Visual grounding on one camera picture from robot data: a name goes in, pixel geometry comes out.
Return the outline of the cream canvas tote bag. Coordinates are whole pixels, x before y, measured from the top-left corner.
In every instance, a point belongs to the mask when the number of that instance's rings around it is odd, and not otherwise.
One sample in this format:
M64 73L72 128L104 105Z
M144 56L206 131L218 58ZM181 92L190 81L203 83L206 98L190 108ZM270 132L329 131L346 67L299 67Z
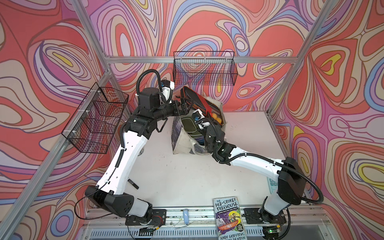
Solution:
M209 153L205 149L204 136L198 131L190 112L186 116L176 116L173 120L171 141L173 154L190 154L205 156Z

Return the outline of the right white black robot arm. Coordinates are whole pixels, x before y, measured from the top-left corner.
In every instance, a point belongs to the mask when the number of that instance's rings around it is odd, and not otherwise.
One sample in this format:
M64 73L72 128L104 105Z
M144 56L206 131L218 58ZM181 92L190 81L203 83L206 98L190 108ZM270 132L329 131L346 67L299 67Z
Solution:
M297 161L271 159L247 152L225 141L225 133L209 118L193 117L199 132L205 138L205 147L218 164L242 167L262 174L278 183L278 189L265 198L258 210L260 221L275 223L283 209L300 205L302 201L322 204L324 194L309 177L305 176Z

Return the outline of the small light blue device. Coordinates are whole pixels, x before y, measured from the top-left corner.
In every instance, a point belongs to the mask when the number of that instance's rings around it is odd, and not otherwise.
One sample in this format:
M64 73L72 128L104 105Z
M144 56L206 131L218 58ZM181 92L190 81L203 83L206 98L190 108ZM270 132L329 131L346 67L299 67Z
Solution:
M190 220L189 220L189 210L188 210L188 209L184 209L184 210L183 210L183 221L184 221L184 224L185 224L185 225L189 225L189 224L190 224Z

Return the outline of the red black ping pong case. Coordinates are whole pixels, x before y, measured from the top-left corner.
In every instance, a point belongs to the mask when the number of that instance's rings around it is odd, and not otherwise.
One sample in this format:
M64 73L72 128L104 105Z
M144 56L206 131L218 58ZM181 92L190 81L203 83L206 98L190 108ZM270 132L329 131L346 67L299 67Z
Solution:
M193 110L201 110L205 117L212 117L220 125L224 124L220 102L214 103L214 100L203 97L187 86L182 87L180 94L182 98L192 102Z

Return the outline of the black marker pen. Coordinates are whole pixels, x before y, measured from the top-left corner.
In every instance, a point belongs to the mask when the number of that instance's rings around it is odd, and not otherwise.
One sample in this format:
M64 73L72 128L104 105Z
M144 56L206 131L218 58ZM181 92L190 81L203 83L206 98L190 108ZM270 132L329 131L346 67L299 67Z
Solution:
M139 189L139 186L135 182L133 182L131 179L128 179L128 183L131 184L136 190Z

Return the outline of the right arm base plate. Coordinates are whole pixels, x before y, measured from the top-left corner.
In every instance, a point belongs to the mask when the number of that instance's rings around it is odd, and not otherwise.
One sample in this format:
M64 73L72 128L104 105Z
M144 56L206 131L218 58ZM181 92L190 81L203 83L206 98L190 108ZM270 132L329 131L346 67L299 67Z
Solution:
M268 213L260 208L245 208L243 216L247 224L270 224L284 225L287 223L283 211L280 211L276 216Z

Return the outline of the teal calculator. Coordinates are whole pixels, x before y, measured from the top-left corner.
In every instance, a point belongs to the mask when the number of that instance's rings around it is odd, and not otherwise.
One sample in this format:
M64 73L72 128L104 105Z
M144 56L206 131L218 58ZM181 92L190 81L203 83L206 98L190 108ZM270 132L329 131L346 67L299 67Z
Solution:
M271 194L275 193L278 190L278 182L276 182L270 178L267 178L267 180L268 180L268 186L269 186L270 193Z

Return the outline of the green paddle case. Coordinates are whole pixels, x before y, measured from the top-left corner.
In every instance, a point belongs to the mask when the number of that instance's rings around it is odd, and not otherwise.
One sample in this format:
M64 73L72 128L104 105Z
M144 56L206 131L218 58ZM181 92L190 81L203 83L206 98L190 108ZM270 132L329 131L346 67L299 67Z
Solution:
M204 144L204 137L198 131L199 127L195 124L192 117L184 116L181 118L185 132L194 140L196 140L200 145Z

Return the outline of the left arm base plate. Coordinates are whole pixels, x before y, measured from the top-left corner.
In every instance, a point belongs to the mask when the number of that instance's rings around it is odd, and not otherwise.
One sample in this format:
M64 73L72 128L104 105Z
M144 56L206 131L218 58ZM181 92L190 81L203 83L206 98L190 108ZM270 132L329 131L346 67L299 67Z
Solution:
M144 217L128 215L126 226L155 226L161 227L166 223L166 209L150 209Z

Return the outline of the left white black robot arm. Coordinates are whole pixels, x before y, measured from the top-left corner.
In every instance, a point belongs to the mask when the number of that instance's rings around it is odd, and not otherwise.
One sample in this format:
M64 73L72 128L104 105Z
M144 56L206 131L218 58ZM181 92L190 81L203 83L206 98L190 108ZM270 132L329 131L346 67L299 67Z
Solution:
M174 82L163 81L154 69L138 77L138 106L120 129L120 148L98 183L85 191L85 198L98 208L122 218L135 216L144 222L152 218L152 204L126 194L125 189L139 153L153 132L163 130L158 122L187 115L191 109L187 101L173 100L174 87Z

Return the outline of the treehouse paperback book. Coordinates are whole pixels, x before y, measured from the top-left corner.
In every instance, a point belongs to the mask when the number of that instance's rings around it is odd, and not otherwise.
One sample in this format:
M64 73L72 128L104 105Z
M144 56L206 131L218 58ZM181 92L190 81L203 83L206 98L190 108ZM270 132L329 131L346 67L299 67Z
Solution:
M245 227L237 197L213 199L219 240L246 240Z

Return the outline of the green circuit board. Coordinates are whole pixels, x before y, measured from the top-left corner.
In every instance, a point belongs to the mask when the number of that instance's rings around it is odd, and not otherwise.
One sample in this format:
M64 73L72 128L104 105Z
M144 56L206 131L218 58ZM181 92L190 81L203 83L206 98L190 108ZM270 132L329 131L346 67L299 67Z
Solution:
M151 237L154 235L154 232L156 231L156 228L141 228L139 229L139 236L140 237Z

